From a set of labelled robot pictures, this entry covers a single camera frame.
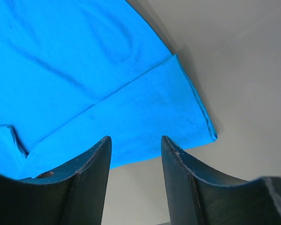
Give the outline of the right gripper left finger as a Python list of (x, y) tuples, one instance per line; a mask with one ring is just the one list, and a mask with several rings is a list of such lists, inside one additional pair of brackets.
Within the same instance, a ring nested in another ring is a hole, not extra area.
[(0, 175), (0, 225), (99, 225), (112, 142), (93, 147), (35, 178)]

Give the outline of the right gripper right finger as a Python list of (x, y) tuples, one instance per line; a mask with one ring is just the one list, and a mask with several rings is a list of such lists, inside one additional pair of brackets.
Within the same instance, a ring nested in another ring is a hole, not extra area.
[(173, 225), (281, 225), (281, 176), (246, 181), (222, 173), (161, 141), (170, 223)]

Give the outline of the blue t shirt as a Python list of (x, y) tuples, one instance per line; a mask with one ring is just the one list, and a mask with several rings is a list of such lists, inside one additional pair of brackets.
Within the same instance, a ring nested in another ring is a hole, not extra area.
[(186, 72), (124, 0), (0, 0), (0, 174), (36, 177), (112, 139), (111, 168), (217, 139)]

